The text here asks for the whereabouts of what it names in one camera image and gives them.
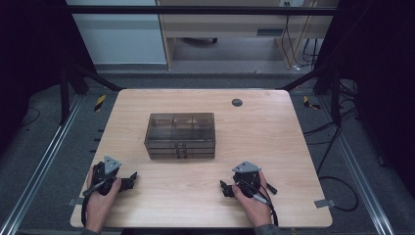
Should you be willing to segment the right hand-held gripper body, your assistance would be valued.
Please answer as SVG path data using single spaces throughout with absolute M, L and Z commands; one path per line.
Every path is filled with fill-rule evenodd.
M 248 161 L 244 161 L 232 168 L 233 180 L 239 186 L 242 193 L 252 198 L 258 194 L 261 188 L 259 177 L 260 167 Z

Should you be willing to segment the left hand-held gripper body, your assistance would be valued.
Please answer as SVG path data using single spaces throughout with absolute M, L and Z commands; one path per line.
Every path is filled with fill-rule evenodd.
M 106 196 L 112 189 L 121 162 L 104 156 L 104 160 L 93 166 L 92 185 L 95 191 Z

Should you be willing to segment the smoky transparent drawer organizer box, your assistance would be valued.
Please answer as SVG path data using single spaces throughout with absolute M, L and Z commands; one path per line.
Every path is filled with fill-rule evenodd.
M 215 142 L 214 113 L 150 114 L 146 142 Z M 177 150 L 188 149 L 177 146 Z

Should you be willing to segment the person's right hand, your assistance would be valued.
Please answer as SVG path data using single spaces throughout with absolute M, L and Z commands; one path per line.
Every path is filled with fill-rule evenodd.
M 254 228 L 272 223 L 271 208 L 268 205 L 255 198 L 246 197 L 237 184 L 232 186 L 232 190 Z

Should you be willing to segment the person's left hand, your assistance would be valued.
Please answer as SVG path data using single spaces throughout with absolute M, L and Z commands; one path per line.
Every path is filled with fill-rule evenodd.
M 121 186 L 121 179 L 116 178 L 110 192 L 103 196 L 99 192 L 93 192 L 89 197 L 86 207 L 86 224 L 85 228 L 94 233 L 100 234 L 104 228 L 105 222 L 111 212 L 115 198 Z

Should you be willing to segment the yellow black hazard tape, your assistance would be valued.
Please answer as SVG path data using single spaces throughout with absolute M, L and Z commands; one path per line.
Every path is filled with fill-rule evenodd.
M 104 101 L 106 100 L 106 97 L 107 97 L 106 95 L 101 95 L 98 98 L 97 103 L 94 107 L 94 112 L 99 112 L 101 110 L 101 107 L 102 107 Z
M 321 106 L 320 106 L 320 105 L 318 105 L 318 104 L 312 104 L 312 103 L 309 101 L 308 96 L 303 96 L 303 105 L 304 105 L 305 107 L 309 107 L 309 108 L 311 108 L 311 109 L 313 109 L 313 110 L 321 110 Z

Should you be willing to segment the white cabinet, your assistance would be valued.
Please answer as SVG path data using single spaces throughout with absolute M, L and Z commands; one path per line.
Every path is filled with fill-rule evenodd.
M 72 16 L 95 65 L 166 63 L 158 15 Z

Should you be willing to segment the black curtain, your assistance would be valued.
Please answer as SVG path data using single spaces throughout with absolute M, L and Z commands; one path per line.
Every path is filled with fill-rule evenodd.
M 337 72 L 385 162 L 415 198 L 415 0 L 339 0 L 319 57 L 344 40 Z
M 59 83 L 58 57 L 95 69 L 67 0 L 0 0 L 0 155 L 12 143 L 30 97 Z

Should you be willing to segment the light wooden desk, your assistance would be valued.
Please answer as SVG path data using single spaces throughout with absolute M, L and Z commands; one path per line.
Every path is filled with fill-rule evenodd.
M 340 0 L 156 0 L 160 6 L 336 7 Z M 300 50 L 308 38 L 325 37 L 330 16 L 160 15 L 164 52 L 172 65 L 178 38 L 271 38 L 287 68 L 300 65 Z

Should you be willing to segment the aluminium floor rail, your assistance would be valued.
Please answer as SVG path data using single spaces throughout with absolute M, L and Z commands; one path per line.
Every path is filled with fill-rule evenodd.
M 18 231 L 27 210 L 29 209 L 38 189 L 40 188 L 49 167 L 59 152 L 69 129 L 85 99 L 84 95 L 75 95 L 69 107 L 67 119 L 59 125 L 46 151 L 44 152 L 34 173 L 28 180 L 21 196 L 13 207 L 5 222 L 0 227 L 0 235 L 15 235 Z
M 354 192 L 357 194 L 359 205 L 363 205 L 366 209 L 377 235 L 395 235 L 390 220 L 381 206 L 369 179 L 359 165 L 351 146 L 346 140 L 346 136 L 343 134 L 344 121 L 357 113 L 356 107 L 351 101 L 346 100 L 341 100 L 339 106 L 340 124 L 342 126 L 335 125 L 331 127 L 331 130 L 334 132 L 334 143 L 341 152 Z

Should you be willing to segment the black metal frame stand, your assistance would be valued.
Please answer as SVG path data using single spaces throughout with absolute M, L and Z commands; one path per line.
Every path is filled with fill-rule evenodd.
M 61 94 L 60 125 L 63 125 L 69 119 L 69 85 L 71 85 L 76 94 L 85 94 L 89 90 L 89 87 L 84 80 L 85 77 L 93 79 L 112 91 L 122 90 L 122 87 L 109 82 L 95 71 L 88 70 L 81 65 L 67 64 L 62 66 L 59 72 Z
M 295 81 L 281 87 L 281 90 L 291 91 L 301 84 L 316 78 L 317 81 L 313 87 L 316 95 L 325 94 L 331 89 L 331 118 L 336 126 L 341 126 L 340 115 L 340 76 L 337 69 L 331 66 L 321 66 L 313 71 L 301 76 Z

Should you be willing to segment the black horizontal frame bar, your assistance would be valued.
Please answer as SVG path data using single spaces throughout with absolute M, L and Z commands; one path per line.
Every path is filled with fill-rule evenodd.
M 158 15 L 290 15 L 334 16 L 337 8 L 231 7 L 231 6 L 68 6 L 73 14 L 158 14 Z

